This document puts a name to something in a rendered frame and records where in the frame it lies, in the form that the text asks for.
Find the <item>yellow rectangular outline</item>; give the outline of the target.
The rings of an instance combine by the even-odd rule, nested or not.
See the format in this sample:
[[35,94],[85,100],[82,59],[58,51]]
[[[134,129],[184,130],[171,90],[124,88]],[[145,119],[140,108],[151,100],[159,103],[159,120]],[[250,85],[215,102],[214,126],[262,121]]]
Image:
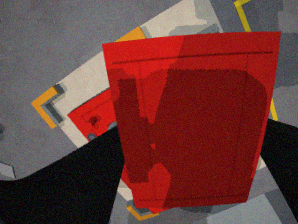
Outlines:
[[[247,24],[246,22],[246,18],[245,18],[245,14],[243,14],[243,10],[242,10],[242,4],[245,4],[246,2],[250,2],[250,0],[235,0],[234,2],[234,6],[235,6],[235,10],[237,10],[238,12],[238,18],[239,20],[241,20],[241,24],[243,27],[243,30],[245,30],[245,32],[251,32],[250,28],[249,28],[249,24]],[[278,121],[277,119],[277,115],[275,115],[275,107],[274,107],[274,103],[273,103],[273,97],[271,97],[271,117],[273,117],[273,120]]]

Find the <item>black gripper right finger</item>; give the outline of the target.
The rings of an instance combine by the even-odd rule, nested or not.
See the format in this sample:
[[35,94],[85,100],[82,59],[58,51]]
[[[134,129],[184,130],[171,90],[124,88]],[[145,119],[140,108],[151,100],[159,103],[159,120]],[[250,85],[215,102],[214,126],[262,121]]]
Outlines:
[[267,119],[261,156],[298,224],[298,128]]

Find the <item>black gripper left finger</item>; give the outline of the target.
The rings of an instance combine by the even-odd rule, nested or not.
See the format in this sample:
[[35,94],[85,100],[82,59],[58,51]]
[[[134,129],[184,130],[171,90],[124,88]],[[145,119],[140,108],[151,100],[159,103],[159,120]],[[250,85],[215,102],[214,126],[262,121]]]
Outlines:
[[23,179],[0,180],[0,224],[109,224],[124,163],[116,125]]

